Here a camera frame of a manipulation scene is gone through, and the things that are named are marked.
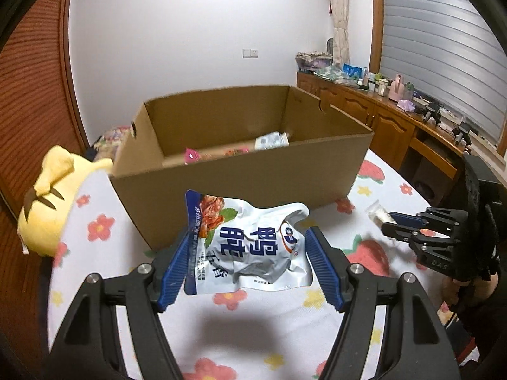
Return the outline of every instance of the stuffed animal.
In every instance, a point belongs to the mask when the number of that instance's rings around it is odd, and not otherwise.
[[[81,183],[91,172],[110,172],[112,160],[90,162],[63,147],[52,147],[42,160],[42,171],[27,191],[18,219],[18,235],[26,248],[54,257],[63,226]]]

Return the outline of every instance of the cardboard box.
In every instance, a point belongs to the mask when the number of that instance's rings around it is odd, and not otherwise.
[[[322,110],[318,97],[283,85],[156,98],[134,125],[111,181],[153,249],[170,245],[186,226],[189,189],[260,208],[300,201],[312,209],[345,197],[373,137],[348,114]],[[287,132],[290,146],[220,157],[274,131]],[[185,165],[187,147],[218,157]]]

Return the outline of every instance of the green leaf print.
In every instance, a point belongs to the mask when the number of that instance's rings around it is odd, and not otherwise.
[[[234,220],[236,216],[238,215],[238,211],[234,209],[221,209],[219,211],[219,216],[224,216],[224,223],[227,223],[228,221]]]
[[[204,247],[208,248],[211,244],[211,240],[213,240],[213,236],[215,235],[216,228],[208,231],[208,235],[206,236],[206,240],[204,240]]]

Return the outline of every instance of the floral tablecloth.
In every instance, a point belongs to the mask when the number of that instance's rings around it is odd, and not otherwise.
[[[349,198],[313,210],[303,227],[319,226],[332,246],[376,274],[400,276],[411,271],[436,309],[442,303],[441,275],[416,265],[405,243],[382,236],[365,212],[375,200],[387,211],[408,214],[428,207],[399,174],[368,151]],[[153,257],[106,172],[92,173],[76,196],[54,259],[49,346],[87,274],[123,275]],[[125,307],[118,307],[117,315],[127,371],[141,379]],[[376,370],[384,316],[385,307],[377,307],[365,379]],[[324,368],[342,315],[326,303],[314,278],[310,287],[276,293],[244,289],[187,296],[181,291],[160,320],[186,380],[311,380]]]

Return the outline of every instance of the window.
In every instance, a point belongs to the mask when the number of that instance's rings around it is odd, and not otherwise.
[[[498,140],[507,108],[507,57],[468,0],[384,0],[380,71],[466,115]]]

